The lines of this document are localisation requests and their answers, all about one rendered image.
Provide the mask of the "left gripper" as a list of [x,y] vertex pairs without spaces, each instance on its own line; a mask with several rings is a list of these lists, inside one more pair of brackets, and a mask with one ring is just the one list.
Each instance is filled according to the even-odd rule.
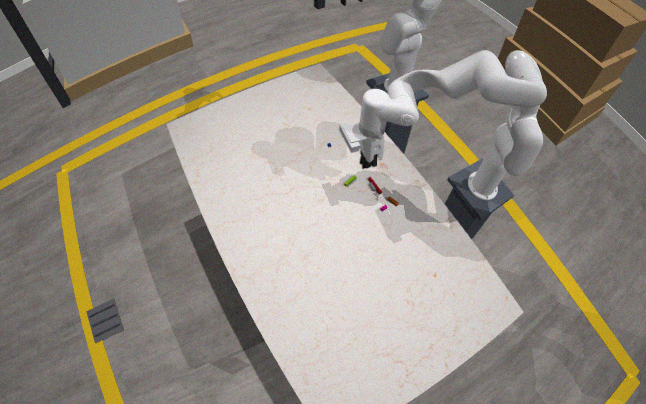
[[[362,165],[362,169],[370,168],[371,165],[373,167],[376,167],[377,166],[377,157],[378,157],[379,161],[382,160],[382,158],[383,158],[383,153],[384,153],[384,134],[382,135],[381,140],[378,140],[377,138],[374,138],[374,139],[373,138],[368,138],[368,139],[359,141],[359,144],[360,144],[360,149],[361,149],[360,154],[362,155],[362,156],[360,156],[360,162],[359,163],[360,163],[360,165]],[[367,161],[364,159],[364,157],[365,157],[365,159]],[[369,162],[369,164],[368,164],[368,162]]]

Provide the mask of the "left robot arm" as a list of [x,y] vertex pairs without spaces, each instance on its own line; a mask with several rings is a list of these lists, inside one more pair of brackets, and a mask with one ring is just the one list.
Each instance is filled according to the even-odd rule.
[[543,145],[536,118],[547,96],[541,78],[537,63],[523,51],[516,50],[507,56],[505,70],[492,52],[479,51],[439,71],[409,72],[393,81],[387,93],[380,89],[368,90],[363,95],[360,122],[339,124],[339,131],[350,152],[357,152],[359,141],[381,140],[387,122],[401,126],[417,123],[419,112],[414,96],[417,91],[434,87],[456,99],[478,88],[486,100],[512,105],[506,123],[496,129],[478,171],[468,179],[468,187],[475,197],[491,200],[506,172],[514,176],[525,173]]

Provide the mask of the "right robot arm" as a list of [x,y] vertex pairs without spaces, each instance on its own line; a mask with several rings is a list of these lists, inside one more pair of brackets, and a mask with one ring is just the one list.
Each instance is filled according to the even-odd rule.
[[408,11],[389,18],[380,40],[382,50],[393,55],[389,80],[384,82],[386,91],[393,81],[413,71],[422,45],[421,33],[427,28],[441,1],[414,0]]

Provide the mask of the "lime green rod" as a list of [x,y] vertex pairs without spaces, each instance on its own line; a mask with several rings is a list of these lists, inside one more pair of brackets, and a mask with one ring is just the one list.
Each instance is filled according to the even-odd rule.
[[348,181],[346,181],[346,182],[344,183],[344,185],[347,187],[347,186],[348,186],[352,181],[354,181],[354,180],[356,179],[356,177],[357,177],[357,176],[355,176],[355,175],[354,175],[354,176],[352,176]]

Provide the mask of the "dark red rectangular bar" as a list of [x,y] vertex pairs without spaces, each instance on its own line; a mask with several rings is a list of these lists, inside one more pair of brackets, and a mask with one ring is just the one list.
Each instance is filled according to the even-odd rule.
[[369,182],[370,182],[370,183],[372,182],[372,184],[373,184],[373,185],[374,185],[374,187],[376,188],[376,191],[377,191],[377,192],[379,193],[379,195],[380,195],[380,194],[382,193],[382,191],[381,191],[381,190],[380,190],[380,188],[377,186],[377,184],[373,181],[373,179],[372,179],[371,177],[369,177],[369,178],[368,178],[368,180],[369,180]]

